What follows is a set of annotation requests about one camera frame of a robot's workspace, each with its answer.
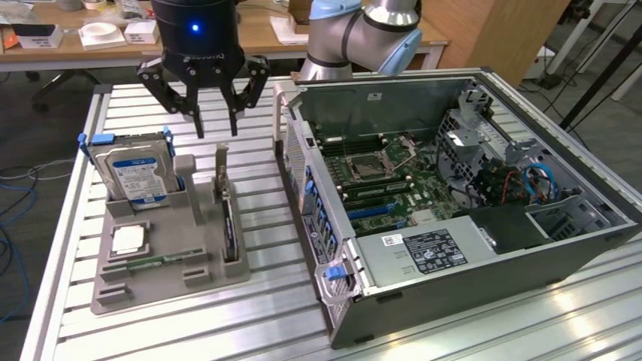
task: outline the blue hard drive label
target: blue hard drive label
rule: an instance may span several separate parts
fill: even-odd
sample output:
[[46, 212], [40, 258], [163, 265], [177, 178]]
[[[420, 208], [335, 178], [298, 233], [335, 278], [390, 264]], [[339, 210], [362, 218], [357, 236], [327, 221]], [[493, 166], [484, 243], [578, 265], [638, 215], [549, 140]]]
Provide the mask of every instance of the blue hard drive label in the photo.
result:
[[127, 198], [139, 205], [153, 204], [169, 196], [163, 178], [155, 170], [155, 158], [121, 160], [113, 163]]

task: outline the green circuit board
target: green circuit board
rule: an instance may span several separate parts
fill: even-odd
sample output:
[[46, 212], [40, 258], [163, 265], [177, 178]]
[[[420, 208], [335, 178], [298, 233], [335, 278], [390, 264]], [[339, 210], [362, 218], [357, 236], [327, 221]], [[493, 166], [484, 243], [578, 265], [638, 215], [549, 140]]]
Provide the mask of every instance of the green circuit board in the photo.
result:
[[[351, 144], [358, 151], [363, 147]], [[450, 219], [460, 210], [420, 146], [405, 136], [383, 141], [375, 151], [330, 153], [326, 165], [358, 236]]]

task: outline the hard drive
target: hard drive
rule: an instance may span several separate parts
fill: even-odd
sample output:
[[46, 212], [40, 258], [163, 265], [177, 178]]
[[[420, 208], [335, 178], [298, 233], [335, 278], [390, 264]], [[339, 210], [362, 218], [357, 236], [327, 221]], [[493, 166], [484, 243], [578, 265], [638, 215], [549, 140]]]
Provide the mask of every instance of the hard drive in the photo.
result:
[[146, 135], [97, 134], [83, 151], [101, 173], [111, 201], [129, 199], [135, 210], [169, 205], [169, 193], [182, 188], [173, 168], [169, 129]]

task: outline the pcie slot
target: pcie slot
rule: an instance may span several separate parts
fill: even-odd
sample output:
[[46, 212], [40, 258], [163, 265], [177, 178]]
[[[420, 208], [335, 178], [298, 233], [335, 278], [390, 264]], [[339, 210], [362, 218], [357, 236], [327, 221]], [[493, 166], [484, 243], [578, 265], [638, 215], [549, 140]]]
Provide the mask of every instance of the pcie slot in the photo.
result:
[[343, 208], [345, 208], [346, 212], [350, 212], [350, 211], [355, 211], [357, 209], [378, 207], [379, 205], [383, 205], [385, 203], [386, 203], [386, 199], [382, 198], [382, 197], [367, 199], [365, 201], [357, 201], [357, 202], [351, 202], [349, 200], [343, 204]]
[[382, 216], [385, 214], [389, 214], [394, 210], [395, 206], [397, 206], [397, 202], [391, 203], [389, 205], [385, 205], [382, 207], [358, 209], [355, 211], [350, 211], [349, 212], [349, 219], [350, 220], [359, 220], [359, 219], [367, 218], [367, 217]]

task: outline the slotted metal surface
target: slotted metal surface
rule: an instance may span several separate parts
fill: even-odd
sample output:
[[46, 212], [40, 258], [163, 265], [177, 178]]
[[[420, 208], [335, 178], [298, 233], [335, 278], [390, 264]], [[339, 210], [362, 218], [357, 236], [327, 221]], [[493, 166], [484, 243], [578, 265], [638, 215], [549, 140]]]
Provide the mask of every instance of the slotted metal surface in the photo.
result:
[[[59, 224], [59, 229], [68, 229], [60, 236], [67, 247], [59, 251], [59, 282], [56, 287], [43, 284], [39, 303], [47, 303], [47, 308], [36, 306], [35, 317], [42, 320], [32, 321], [23, 359], [642, 357], [642, 241], [602, 255], [548, 289], [359, 347], [329, 349], [321, 306], [273, 155], [273, 84], [266, 87], [258, 108], [246, 111], [235, 138], [229, 135], [225, 102], [214, 90], [202, 92], [206, 139], [197, 138], [194, 125], [181, 115], [166, 114], [141, 85], [115, 86], [103, 105], [93, 105], [97, 117], [91, 116], [90, 121], [97, 122], [98, 132], [155, 132], [169, 125], [177, 135], [178, 154], [197, 155], [198, 182], [209, 181], [214, 174], [217, 143], [230, 143], [230, 176], [241, 197], [253, 278], [245, 284], [95, 316], [90, 302], [106, 189], [90, 166], [71, 184], [70, 192], [78, 194], [78, 199], [70, 214], [62, 215], [68, 216], [68, 223]], [[36, 335], [39, 326], [43, 331]]]

